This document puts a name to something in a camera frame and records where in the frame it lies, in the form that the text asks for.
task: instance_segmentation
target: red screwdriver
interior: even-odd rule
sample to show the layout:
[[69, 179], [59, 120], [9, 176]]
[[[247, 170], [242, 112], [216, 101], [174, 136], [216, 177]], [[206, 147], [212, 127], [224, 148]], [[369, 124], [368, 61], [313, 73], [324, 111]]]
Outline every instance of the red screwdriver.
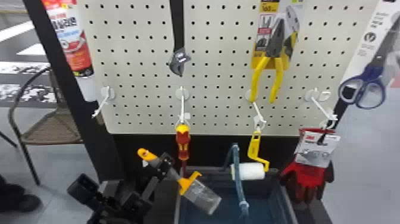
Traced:
[[186, 173], [186, 161], [189, 159], [189, 143], [190, 134], [189, 126], [186, 124], [179, 124], [176, 127], [176, 143], [178, 144], [178, 158], [182, 161], [183, 176]]

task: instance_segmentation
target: yellow pliers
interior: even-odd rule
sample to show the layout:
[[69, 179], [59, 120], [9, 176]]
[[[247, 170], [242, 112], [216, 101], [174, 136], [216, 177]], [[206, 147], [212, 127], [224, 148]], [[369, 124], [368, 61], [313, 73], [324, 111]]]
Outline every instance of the yellow pliers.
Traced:
[[270, 103], [272, 104], [273, 102], [275, 102], [276, 95], [278, 94], [278, 90], [283, 79], [283, 61], [281, 53], [284, 38], [285, 24], [283, 19], [278, 18], [275, 23], [275, 31], [273, 32], [272, 37], [267, 44], [267, 48], [265, 49], [265, 56], [261, 59], [261, 61], [254, 69], [251, 81], [251, 94], [249, 98], [250, 102], [254, 102], [257, 97], [258, 80], [260, 79], [261, 72], [271, 59], [274, 60], [275, 63], [276, 77], [270, 94]]

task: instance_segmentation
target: black shoe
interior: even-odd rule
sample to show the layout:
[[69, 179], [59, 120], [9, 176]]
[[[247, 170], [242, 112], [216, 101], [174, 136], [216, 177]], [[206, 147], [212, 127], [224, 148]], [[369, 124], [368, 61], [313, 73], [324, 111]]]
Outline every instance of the black shoe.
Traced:
[[0, 189], [1, 189], [1, 187], [2, 186], [4, 186], [6, 183], [5, 183], [5, 179], [0, 175]]
[[27, 194], [22, 197], [21, 201], [18, 204], [17, 210], [21, 212], [33, 211], [36, 210], [41, 203], [42, 202], [40, 198], [38, 198], [37, 196], [32, 194]]
[[25, 189], [16, 184], [6, 184], [0, 188], [0, 212], [12, 211], [18, 208], [25, 194]]

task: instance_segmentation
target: white pegboard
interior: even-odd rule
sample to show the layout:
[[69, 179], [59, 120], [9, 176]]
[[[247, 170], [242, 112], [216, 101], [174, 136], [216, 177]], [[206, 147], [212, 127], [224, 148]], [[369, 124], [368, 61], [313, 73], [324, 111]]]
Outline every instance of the white pegboard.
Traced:
[[[173, 134], [180, 113], [179, 86], [190, 93], [192, 134], [250, 135], [256, 115], [245, 99], [253, 69], [256, 0], [185, 0], [185, 44], [192, 61], [183, 77], [166, 65], [173, 49], [169, 1], [79, 0], [98, 87], [116, 98], [102, 109], [110, 133]], [[304, 5], [299, 42], [274, 104], [274, 71], [262, 73], [257, 104], [267, 120], [263, 135], [298, 135], [324, 116], [304, 101], [307, 90], [337, 89], [377, 0], [321, 1]]]

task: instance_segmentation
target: work glove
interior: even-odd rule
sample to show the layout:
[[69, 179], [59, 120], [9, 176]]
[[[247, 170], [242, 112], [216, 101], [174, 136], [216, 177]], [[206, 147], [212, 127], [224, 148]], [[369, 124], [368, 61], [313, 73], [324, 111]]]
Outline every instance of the work glove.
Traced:
[[309, 204], [314, 197], [321, 200], [326, 182], [334, 181], [333, 164], [330, 161], [327, 168], [321, 168], [296, 163], [293, 159], [280, 177], [280, 184], [286, 187], [293, 202]]

